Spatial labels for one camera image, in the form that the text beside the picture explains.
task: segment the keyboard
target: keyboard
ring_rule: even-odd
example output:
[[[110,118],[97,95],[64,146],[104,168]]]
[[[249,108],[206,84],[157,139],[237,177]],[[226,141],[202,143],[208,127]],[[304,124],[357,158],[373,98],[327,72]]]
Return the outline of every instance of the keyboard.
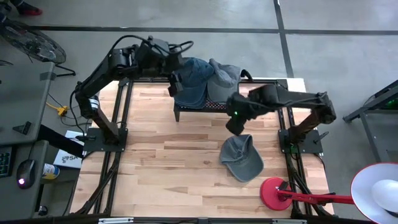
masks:
[[[9,177],[12,174],[14,154],[11,146],[0,147],[0,178]]]

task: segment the wooden tabletop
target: wooden tabletop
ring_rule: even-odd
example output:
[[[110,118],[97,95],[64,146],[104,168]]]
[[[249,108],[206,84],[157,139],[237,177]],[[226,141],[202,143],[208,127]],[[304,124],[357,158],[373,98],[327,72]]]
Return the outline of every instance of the wooden tabletop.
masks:
[[[290,91],[305,91],[302,79],[288,79],[288,85]],[[258,86],[241,85],[240,92],[247,93]],[[289,217],[290,209],[269,210],[259,197],[260,185],[267,178],[287,180],[285,158],[277,138],[280,129],[277,114],[269,113],[246,123],[244,134],[253,135],[254,146],[264,160],[264,170],[254,180],[241,183],[219,162],[220,147],[232,136],[225,128],[227,115],[181,112],[180,122],[175,122],[174,101],[167,87],[134,84],[127,120],[129,136],[119,166],[112,216]],[[101,108],[109,119],[117,89],[118,83],[113,82],[99,95]],[[308,110],[294,109],[296,123],[308,114]],[[97,187],[103,156],[103,152],[95,152],[83,161],[71,212],[81,208]],[[303,164],[311,191],[328,193],[319,159],[305,154]],[[333,213],[330,204],[326,210]]]

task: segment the gray floor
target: gray floor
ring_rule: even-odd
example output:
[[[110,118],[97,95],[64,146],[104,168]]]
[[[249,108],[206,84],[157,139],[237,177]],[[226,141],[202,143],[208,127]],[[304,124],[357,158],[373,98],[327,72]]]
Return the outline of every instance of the gray floor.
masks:
[[[251,28],[277,29],[272,0],[37,0],[44,9],[35,18],[19,18],[32,25]],[[280,0],[286,29],[321,30],[397,30],[398,3],[394,0]],[[124,32],[45,32],[67,52],[64,64],[75,69],[77,77],[58,78],[51,94],[63,104],[78,80],[84,80],[102,60],[112,43]],[[129,33],[170,42],[194,40],[184,56],[215,58],[221,63],[239,65],[255,77],[286,77],[279,34],[159,32]],[[137,43],[125,40],[120,46]],[[13,60],[26,56],[6,47],[0,55]],[[354,175],[375,162],[360,121],[345,124],[344,115],[359,108],[368,96],[397,79],[398,35],[287,35],[287,46],[294,77],[304,78],[307,91],[327,91],[338,119],[320,132],[330,134],[322,140],[326,175],[330,190],[348,195]],[[54,112],[47,108],[44,122],[65,133]],[[59,215],[66,206],[73,184],[49,190],[50,214]],[[335,205],[337,215],[364,217],[352,205]]]

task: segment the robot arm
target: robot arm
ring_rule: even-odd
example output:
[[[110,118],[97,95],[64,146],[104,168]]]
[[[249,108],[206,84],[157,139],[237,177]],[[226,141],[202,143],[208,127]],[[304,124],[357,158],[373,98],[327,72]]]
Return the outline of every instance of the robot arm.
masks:
[[[289,128],[290,142],[294,144],[305,139],[305,135],[319,124],[330,124],[336,119],[326,92],[301,93],[288,91],[278,85],[264,85],[251,90],[247,98],[239,93],[230,96],[226,107],[231,119],[226,127],[233,134],[239,135],[247,120],[286,106],[311,109],[311,114],[303,122]]]
[[[170,96],[174,96],[182,91],[182,86],[180,77],[174,75],[173,71],[183,66],[181,53],[193,45],[192,41],[176,45],[154,39],[152,36],[146,40],[127,35],[120,38],[114,46],[125,37],[139,38],[142,40],[141,45],[123,49],[112,47],[94,72],[85,81],[78,82],[72,93],[75,93],[81,115],[86,119],[92,119],[103,131],[105,144],[118,143],[118,127],[102,112],[97,92],[110,82],[123,78],[136,80],[141,77],[167,77],[170,82]],[[182,46],[187,44],[189,46],[182,49]]]

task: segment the red lamp base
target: red lamp base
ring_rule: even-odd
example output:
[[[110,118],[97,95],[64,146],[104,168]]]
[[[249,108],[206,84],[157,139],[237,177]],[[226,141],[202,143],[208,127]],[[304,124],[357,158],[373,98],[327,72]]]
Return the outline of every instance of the red lamp base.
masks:
[[[282,211],[287,209],[292,204],[291,198],[286,198],[281,200],[278,196],[278,188],[283,183],[284,180],[278,177],[273,177],[265,180],[261,184],[260,188],[260,198],[264,205],[269,209],[275,211]]]

